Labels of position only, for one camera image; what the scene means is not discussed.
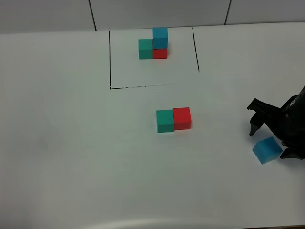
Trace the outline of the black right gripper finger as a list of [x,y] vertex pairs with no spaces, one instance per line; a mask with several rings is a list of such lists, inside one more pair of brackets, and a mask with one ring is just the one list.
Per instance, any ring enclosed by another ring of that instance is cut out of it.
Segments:
[[255,114],[250,120],[251,129],[249,136],[253,136],[263,124],[266,124],[273,131],[278,117],[281,114],[280,108],[264,103],[256,98],[248,105],[247,110],[255,111]]
[[295,148],[295,147],[288,147],[283,151],[280,156],[281,159],[287,158],[295,158],[299,160],[304,160],[305,158],[305,148]]

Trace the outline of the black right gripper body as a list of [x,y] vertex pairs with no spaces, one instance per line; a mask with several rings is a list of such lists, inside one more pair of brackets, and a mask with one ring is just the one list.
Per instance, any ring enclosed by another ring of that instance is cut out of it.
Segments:
[[305,89],[282,107],[273,107],[272,132],[288,147],[305,147]]

